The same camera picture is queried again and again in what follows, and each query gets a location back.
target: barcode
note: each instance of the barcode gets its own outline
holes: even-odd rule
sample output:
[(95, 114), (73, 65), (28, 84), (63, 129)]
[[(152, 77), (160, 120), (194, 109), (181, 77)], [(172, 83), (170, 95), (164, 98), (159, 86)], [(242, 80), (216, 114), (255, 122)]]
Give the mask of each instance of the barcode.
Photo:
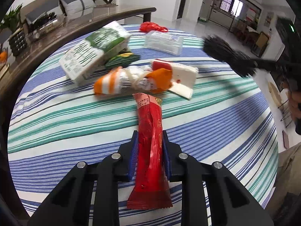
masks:
[(121, 77), (119, 79), (119, 89), (120, 93), (125, 92), (127, 89), (131, 87), (131, 82), (127, 77)]

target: blue and white stripes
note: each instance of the blue and white stripes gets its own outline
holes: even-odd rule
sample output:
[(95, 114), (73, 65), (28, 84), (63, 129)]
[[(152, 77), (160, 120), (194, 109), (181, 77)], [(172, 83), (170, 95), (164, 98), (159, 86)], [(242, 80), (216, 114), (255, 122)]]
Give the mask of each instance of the blue and white stripes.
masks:
[[(183, 31), (179, 57), (144, 48), (145, 34), (137, 25), (124, 26), (131, 33), (130, 49), (141, 55), (135, 65), (162, 58), (199, 68), (190, 101), (173, 93), (163, 99), (163, 128), (169, 140), (198, 161), (219, 160), (265, 206), (276, 175), (277, 141), (272, 114), (252, 78), (240, 78), (225, 63), (208, 57), (203, 40)], [(79, 161), (101, 161), (116, 152), (137, 129), (136, 104), (128, 96), (95, 97), (93, 84), (106, 74), (98, 69), (75, 86), (58, 64), (63, 53), (83, 36), (53, 53), (25, 84), (16, 102), (8, 136), (9, 164), (16, 190), (32, 214), (48, 193)], [(128, 210), (126, 201), (135, 184), (120, 183), (120, 225), (180, 225), (182, 185), (170, 183), (173, 207), (162, 210)], [(208, 222), (210, 207), (205, 183)], [(90, 218), (93, 215), (93, 200)]]

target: red plastic bag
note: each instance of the red plastic bag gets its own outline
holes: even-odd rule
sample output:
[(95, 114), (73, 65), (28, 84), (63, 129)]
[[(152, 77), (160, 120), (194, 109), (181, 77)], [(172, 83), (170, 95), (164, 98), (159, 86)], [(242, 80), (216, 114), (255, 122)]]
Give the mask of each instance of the red plastic bag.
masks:
[(148, 33), (150, 31), (160, 31), (160, 32), (168, 32), (166, 27), (160, 26), (153, 22), (144, 22), (140, 25), (140, 30), (142, 32)]
[(136, 184), (127, 201), (129, 209), (172, 207), (163, 167), (161, 99), (133, 94), (138, 108), (138, 166)]

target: green snack package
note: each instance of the green snack package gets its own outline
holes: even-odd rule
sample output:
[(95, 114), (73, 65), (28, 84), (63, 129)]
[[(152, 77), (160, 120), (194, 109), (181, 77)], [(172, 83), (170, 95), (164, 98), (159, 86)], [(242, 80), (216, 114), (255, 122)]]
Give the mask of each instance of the green snack package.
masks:
[(128, 45), (130, 34), (113, 21), (68, 50), (59, 60), (66, 75), (76, 84), (87, 79), (98, 66)]
[(113, 69), (118, 66), (122, 66), (123, 68), (130, 65), (132, 62), (135, 62), (140, 59), (140, 55), (134, 53), (122, 53), (113, 58), (111, 58), (106, 64), (106, 69)]

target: clear plastic container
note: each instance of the clear plastic container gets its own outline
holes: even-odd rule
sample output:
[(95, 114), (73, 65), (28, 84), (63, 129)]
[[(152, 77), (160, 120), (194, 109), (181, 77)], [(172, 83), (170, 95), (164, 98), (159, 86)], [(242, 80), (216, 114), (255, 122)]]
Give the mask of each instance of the clear plastic container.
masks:
[(145, 36), (144, 46), (174, 55), (180, 55), (183, 40), (183, 37), (166, 32), (150, 31)]

